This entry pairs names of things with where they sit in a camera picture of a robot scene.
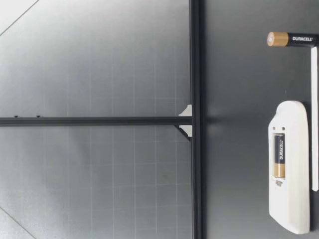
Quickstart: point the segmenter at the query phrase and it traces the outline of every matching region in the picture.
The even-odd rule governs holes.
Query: duracell battery
[[[307,33],[269,32],[267,44],[269,46],[306,46],[314,47],[319,43],[319,36]]]
[[[285,178],[285,134],[277,133],[275,137],[274,176]]]

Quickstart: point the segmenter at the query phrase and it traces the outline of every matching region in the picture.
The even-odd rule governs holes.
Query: duracell logo
[[[284,159],[284,141],[282,139],[279,140],[279,160]]]
[[[313,37],[293,36],[293,41],[313,41]]]

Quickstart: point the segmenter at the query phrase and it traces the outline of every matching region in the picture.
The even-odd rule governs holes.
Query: black metal frame
[[[191,125],[192,117],[0,118],[3,126]]]
[[[200,0],[189,0],[190,15],[190,82],[192,104],[192,202],[193,239],[202,239],[201,159],[203,87],[200,68]]]
[[[191,117],[66,117],[0,118],[0,127],[8,126],[97,126],[97,125],[173,125],[188,140],[179,125],[192,125],[192,201],[193,239],[202,238],[201,230],[201,157],[202,157],[202,85],[200,80],[199,0],[189,0],[190,9],[190,84]]]

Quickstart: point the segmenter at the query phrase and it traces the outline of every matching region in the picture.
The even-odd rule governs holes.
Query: gray background
[[[13,4],[2,11],[23,12]],[[0,37],[0,116],[177,115],[188,12],[188,0],[40,0]]]
[[[2,128],[0,150],[0,206],[37,239],[191,239],[190,142],[173,126]]]
[[[316,0],[204,0],[203,78],[208,122],[204,238],[317,239],[319,193],[311,192],[312,232],[296,236],[268,214],[268,123],[285,100],[309,112],[310,50],[270,48],[269,31],[319,33]]]
[[[0,1],[0,30],[33,2]],[[175,116],[189,85],[188,0],[40,0],[0,37],[0,117]],[[37,239],[191,238],[173,126],[1,128],[0,152],[0,206]]]

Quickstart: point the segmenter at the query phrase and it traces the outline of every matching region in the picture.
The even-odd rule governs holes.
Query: battery
[[[274,137],[275,137],[274,176],[276,178],[285,178],[285,134],[276,133]]]

